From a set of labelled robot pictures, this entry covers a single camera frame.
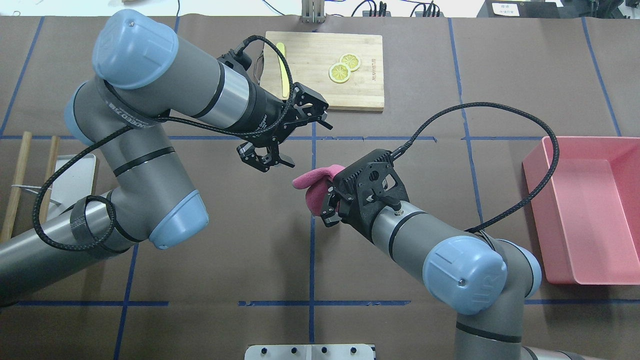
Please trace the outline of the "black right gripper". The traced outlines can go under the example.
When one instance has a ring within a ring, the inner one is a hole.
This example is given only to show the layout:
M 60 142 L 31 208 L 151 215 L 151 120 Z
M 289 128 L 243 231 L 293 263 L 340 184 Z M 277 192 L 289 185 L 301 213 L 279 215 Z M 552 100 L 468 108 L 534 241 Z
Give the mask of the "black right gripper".
M 327 182 L 327 191 L 322 200 L 320 218 L 325 227 L 331 228 L 347 219 L 354 202 L 354 196 L 341 192 L 331 182 Z

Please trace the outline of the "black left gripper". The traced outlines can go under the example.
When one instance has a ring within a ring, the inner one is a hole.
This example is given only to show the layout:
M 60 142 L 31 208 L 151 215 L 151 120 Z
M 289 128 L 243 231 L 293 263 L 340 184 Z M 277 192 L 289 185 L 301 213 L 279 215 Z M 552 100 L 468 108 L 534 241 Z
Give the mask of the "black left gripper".
M 334 126 L 326 121 L 329 103 L 320 93 L 295 82 L 291 92 L 292 105 L 285 111 L 286 101 L 276 98 L 262 88 L 256 95 L 255 111 L 250 130 L 261 131 L 253 136 L 243 136 L 244 143 L 237 147 L 241 161 L 263 173 L 271 167 L 295 167 L 294 160 L 279 150 L 279 146 L 297 129 L 310 123 L 318 123 L 327 130 Z

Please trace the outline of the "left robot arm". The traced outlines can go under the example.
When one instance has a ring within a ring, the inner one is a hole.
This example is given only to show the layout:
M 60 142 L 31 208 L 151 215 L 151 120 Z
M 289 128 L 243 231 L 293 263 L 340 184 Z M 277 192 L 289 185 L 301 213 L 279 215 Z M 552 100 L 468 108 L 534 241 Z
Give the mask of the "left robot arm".
M 85 150 L 57 170 L 39 190 L 33 228 L 1 246 L 1 306 L 22 298 L 143 241 L 167 249 L 203 230 L 210 219 L 201 194 L 163 129 L 176 122 L 243 139 L 241 161 L 263 173 L 294 167 L 279 146 L 295 129 L 326 122 L 329 103 L 291 79 L 281 100 L 250 79 L 245 49 L 251 35 L 220 57 L 181 38 L 164 23 L 133 9 L 117 11 L 98 35 L 92 79 L 65 108 L 65 123 Z M 118 187 L 77 200 L 40 221 L 41 203 L 55 180 L 100 150 Z

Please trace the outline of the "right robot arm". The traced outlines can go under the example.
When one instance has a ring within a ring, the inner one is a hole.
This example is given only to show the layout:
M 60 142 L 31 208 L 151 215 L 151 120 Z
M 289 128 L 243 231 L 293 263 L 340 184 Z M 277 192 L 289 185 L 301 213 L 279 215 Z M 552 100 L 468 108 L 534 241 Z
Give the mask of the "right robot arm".
M 527 249 L 490 235 L 472 235 L 410 202 L 374 193 L 341 194 L 327 182 L 327 227 L 343 221 L 420 281 L 457 314 L 456 360 L 583 360 L 571 351 L 522 344 L 524 305 L 542 271 Z

